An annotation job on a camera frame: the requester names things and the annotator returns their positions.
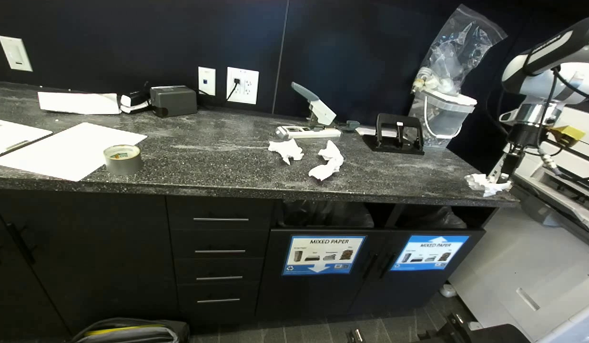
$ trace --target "drawer handle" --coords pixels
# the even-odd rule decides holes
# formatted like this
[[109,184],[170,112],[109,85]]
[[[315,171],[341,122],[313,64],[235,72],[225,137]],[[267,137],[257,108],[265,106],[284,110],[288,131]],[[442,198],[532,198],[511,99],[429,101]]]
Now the drawer handle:
[[212,303],[240,303],[240,297],[223,297],[223,299],[198,299],[198,304],[212,304]]
[[198,282],[212,282],[212,280],[242,280],[242,274],[225,274],[225,276],[196,276]]
[[195,217],[198,223],[250,223],[248,217]]
[[195,249],[196,255],[244,255],[246,249]]

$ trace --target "sticker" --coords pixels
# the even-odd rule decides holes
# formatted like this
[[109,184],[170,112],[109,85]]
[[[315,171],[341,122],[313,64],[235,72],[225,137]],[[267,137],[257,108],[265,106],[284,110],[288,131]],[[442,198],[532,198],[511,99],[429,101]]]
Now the sticker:
[[294,236],[282,274],[351,274],[364,240],[366,236]]
[[412,234],[391,270],[444,270],[469,236]]

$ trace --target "lab bench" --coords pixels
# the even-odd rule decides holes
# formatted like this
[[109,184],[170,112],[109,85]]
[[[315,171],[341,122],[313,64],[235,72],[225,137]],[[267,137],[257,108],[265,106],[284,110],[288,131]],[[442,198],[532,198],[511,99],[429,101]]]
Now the lab bench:
[[[147,135],[143,167],[130,177],[101,167],[69,182],[0,167],[0,339],[61,337],[109,316],[212,325],[410,308],[439,291],[482,236],[473,213],[515,203],[469,190],[463,177],[475,169],[450,150],[374,152],[357,135],[334,139],[345,163],[317,182],[307,173],[326,139],[299,141],[305,158],[284,165],[267,146],[275,127],[292,120],[269,114],[48,114],[34,89],[0,85],[0,118]],[[467,228],[280,223],[284,203],[296,200],[454,205]],[[389,270],[414,232],[469,240],[444,270]],[[357,234],[364,243],[347,274],[284,276],[296,234]]]

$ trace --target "floor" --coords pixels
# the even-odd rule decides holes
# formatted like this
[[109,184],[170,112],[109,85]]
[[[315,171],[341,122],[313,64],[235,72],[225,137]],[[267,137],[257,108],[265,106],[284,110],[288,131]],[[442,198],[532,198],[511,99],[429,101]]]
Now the floor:
[[193,343],[349,343],[355,327],[360,327],[366,343],[410,343],[418,341],[418,333],[442,327],[450,312],[471,318],[459,299],[446,299],[437,293],[416,310],[341,322],[219,327],[196,333]]

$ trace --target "black wall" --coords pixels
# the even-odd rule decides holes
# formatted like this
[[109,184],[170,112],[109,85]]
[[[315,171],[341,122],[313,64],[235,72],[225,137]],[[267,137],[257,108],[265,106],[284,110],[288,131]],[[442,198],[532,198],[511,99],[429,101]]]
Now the black wall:
[[[459,0],[8,0],[0,32],[32,49],[34,72],[0,80],[82,91],[141,89],[185,81],[187,62],[261,72],[265,112],[307,114],[292,93],[297,80],[341,118],[374,122],[376,112],[408,112],[414,74]],[[477,112],[452,148],[479,167],[492,165],[501,137],[488,116],[500,74],[513,53],[589,15],[589,0],[463,0],[509,34],[469,74],[463,91]],[[503,108],[515,99],[503,97]]]

